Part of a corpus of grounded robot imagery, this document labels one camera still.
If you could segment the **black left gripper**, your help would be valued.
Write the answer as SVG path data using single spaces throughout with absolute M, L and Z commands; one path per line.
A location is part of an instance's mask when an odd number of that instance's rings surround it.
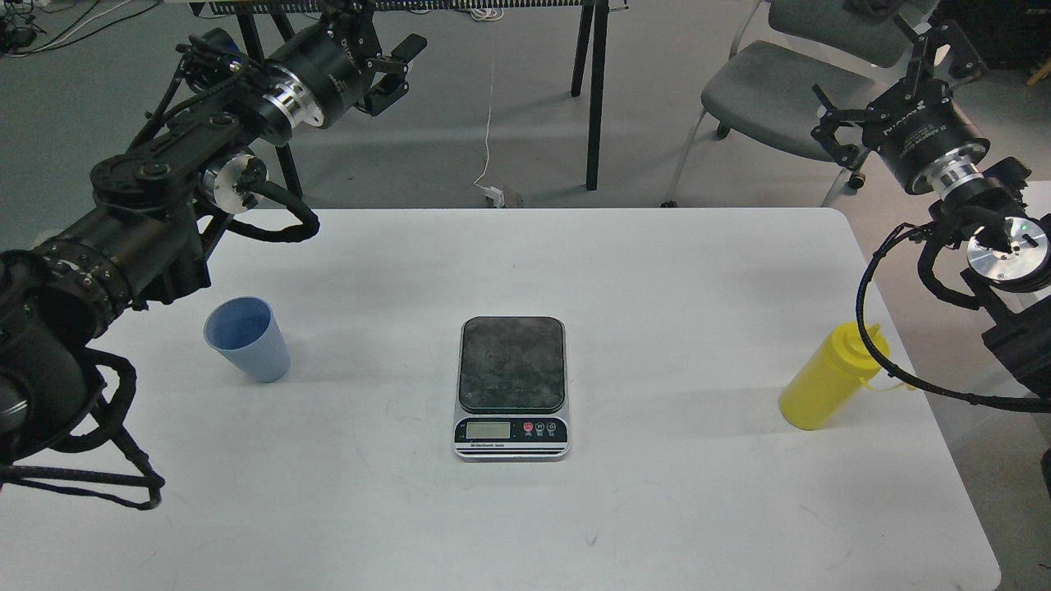
M 320 110 L 311 125 L 322 130 L 353 106 L 372 117 L 387 111 L 408 93 L 408 72 L 428 39 L 409 34 L 390 55 L 379 55 L 373 24 L 376 1 L 318 1 L 318 5 L 323 26 L 300 30 L 267 57 L 267 67 L 285 72 L 310 94 Z

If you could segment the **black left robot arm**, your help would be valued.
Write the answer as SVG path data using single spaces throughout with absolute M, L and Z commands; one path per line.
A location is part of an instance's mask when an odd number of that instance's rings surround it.
M 30 250 L 2 254 L 2 482 L 160 505 L 165 484 L 124 423 L 136 394 L 128 359 L 90 347 L 125 310 L 169 305 L 210 285 L 226 232 L 298 243 L 318 213 L 268 180 L 250 146 L 286 145 L 346 113 L 386 111 L 408 93 L 427 39 L 382 49 L 375 1 L 320 1 L 320 19 L 267 57 L 222 29 L 179 46 L 172 82 L 124 152 L 94 165 L 94 209 Z M 142 488 L 133 502 L 90 485 Z

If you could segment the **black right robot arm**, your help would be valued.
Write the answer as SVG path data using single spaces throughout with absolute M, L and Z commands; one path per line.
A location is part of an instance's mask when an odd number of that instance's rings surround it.
M 924 33 L 913 30 L 903 16 L 893 16 L 893 22 L 911 42 L 912 53 L 906 74 L 890 89 L 866 108 L 841 109 L 815 86 L 824 113 L 812 138 L 834 162 L 854 172 L 865 154 L 874 151 L 905 192 L 939 196 L 929 223 L 898 225 L 872 254 L 856 295 L 861 341 L 886 373 L 924 392 L 973 406 L 1046 413 L 1049 300 L 1014 313 L 1000 292 L 1035 293 L 1048 287 L 1049 218 L 1027 213 L 1022 191 L 1030 171 L 1017 158 L 1003 158 L 987 171 L 977 168 L 989 142 L 952 101 L 959 85 L 986 72 L 964 30 L 953 21 Z M 879 262 L 905 240 L 923 244 L 918 277 L 932 295 L 962 308 L 984 309 L 994 320 L 982 337 L 984 345 L 1029 398 L 954 392 L 906 373 L 879 351 L 865 326 L 866 292 Z

